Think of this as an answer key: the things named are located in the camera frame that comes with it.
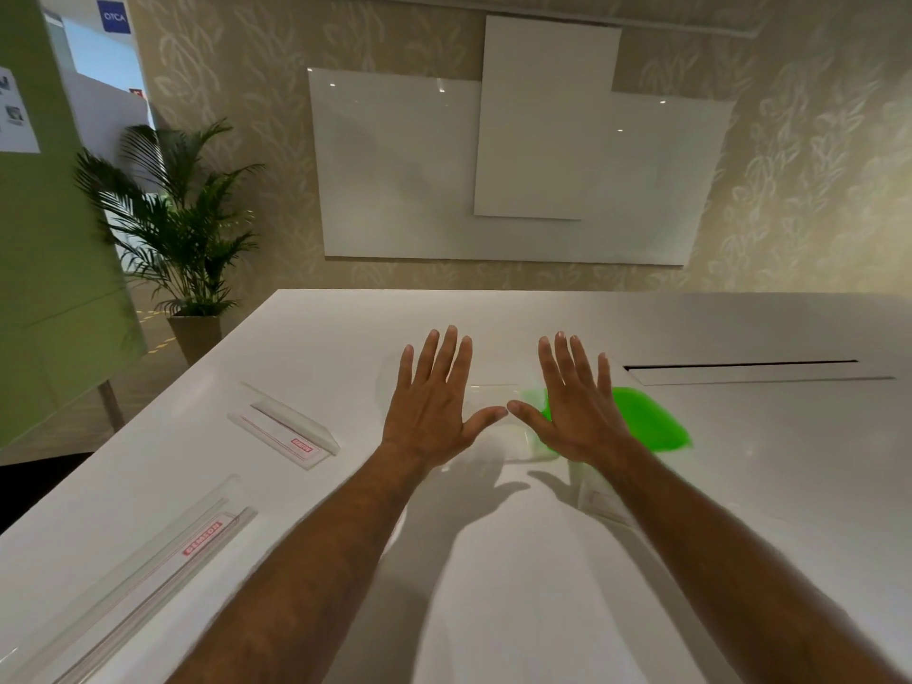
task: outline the hand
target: hand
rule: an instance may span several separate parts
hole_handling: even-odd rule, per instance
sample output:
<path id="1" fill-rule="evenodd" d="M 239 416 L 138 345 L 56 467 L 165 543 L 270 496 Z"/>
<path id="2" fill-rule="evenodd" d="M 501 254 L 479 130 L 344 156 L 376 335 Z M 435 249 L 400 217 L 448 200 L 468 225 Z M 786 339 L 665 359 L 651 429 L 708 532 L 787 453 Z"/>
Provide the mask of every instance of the hand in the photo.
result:
<path id="1" fill-rule="evenodd" d="M 416 456 L 425 473 L 472 446 L 485 428 L 508 414 L 506 408 L 492 406 L 482 408 L 462 422 L 462 401 L 472 365 L 472 338 L 462 338 L 459 355 L 453 361 L 456 336 L 456 327 L 450 326 L 437 354 L 439 333 L 431 331 L 414 377 L 411 373 L 414 348 L 405 346 L 396 391 L 383 425 L 383 445 Z"/>
<path id="2" fill-rule="evenodd" d="M 605 353 L 598 356 L 597 383 L 579 338 L 573 336 L 568 348 L 562 331 L 554 337 L 554 344 L 556 362 L 548 339 L 543 337 L 538 341 L 538 360 L 548 387 L 551 422 L 528 403 L 512 400 L 507 408 L 565 458 L 595 463 L 607 448 L 632 439 L 611 395 L 608 357 Z"/>

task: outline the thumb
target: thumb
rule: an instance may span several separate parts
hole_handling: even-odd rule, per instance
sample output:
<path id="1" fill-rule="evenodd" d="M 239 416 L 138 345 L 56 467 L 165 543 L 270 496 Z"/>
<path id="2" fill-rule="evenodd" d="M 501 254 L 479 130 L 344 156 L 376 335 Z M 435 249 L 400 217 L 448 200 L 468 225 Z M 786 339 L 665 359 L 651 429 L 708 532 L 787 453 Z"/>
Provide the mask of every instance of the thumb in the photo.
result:
<path id="1" fill-rule="evenodd" d="M 471 444 L 485 429 L 506 418 L 507 415 L 504 406 L 482 408 L 462 425 L 462 436 Z"/>
<path id="2" fill-rule="evenodd" d="M 544 415 L 528 403 L 512 400 L 507 403 L 507 409 L 510 413 L 516 415 L 518 419 L 529 425 L 542 441 L 545 441 L 546 438 L 551 438 L 554 431 L 553 422 L 548 422 Z"/>

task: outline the blue sign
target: blue sign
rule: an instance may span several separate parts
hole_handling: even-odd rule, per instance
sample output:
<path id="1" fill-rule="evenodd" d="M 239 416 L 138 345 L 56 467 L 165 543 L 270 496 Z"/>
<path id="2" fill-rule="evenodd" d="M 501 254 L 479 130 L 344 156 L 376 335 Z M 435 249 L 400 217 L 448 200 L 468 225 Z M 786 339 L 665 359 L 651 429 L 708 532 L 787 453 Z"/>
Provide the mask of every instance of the blue sign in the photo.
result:
<path id="1" fill-rule="evenodd" d="M 127 8 L 123 2 L 98 0 L 98 13 L 101 14 L 101 25 L 108 33 L 130 33 L 130 22 L 127 21 Z"/>

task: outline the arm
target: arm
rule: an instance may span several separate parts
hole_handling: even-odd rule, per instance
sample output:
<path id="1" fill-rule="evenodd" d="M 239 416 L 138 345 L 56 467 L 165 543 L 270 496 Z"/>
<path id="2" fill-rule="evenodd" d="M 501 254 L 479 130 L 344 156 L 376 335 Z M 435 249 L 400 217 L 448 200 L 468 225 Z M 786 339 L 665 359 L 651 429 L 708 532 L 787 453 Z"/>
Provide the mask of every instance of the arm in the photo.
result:
<path id="1" fill-rule="evenodd" d="M 462 339 L 453 361 L 451 326 L 435 360 L 438 338 L 427 336 L 414 378 L 411 345 L 402 353 L 380 447 L 269 554 L 169 684 L 322 680 L 411 494 L 507 415 L 486 408 L 463 424 L 472 341 Z"/>
<path id="2" fill-rule="evenodd" d="M 777 551 L 630 436 L 604 353 L 598 381 L 575 336 L 568 347 L 559 333 L 555 353 L 556 361 L 542 338 L 552 422 L 525 403 L 508 409 L 545 444 L 605 476 L 745 681 L 907 682 Z"/>

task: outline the green wall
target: green wall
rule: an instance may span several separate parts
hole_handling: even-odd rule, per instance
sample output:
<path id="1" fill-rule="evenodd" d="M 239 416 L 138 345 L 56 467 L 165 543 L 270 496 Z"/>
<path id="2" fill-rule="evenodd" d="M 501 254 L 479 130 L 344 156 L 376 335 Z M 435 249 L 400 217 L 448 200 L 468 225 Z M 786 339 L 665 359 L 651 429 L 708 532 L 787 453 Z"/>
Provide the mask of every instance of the green wall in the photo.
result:
<path id="1" fill-rule="evenodd" d="M 40 154 L 0 152 L 0 447 L 146 346 L 114 248 L 73 184 L 79 139 L 37 0 L 0 0 Z"/>

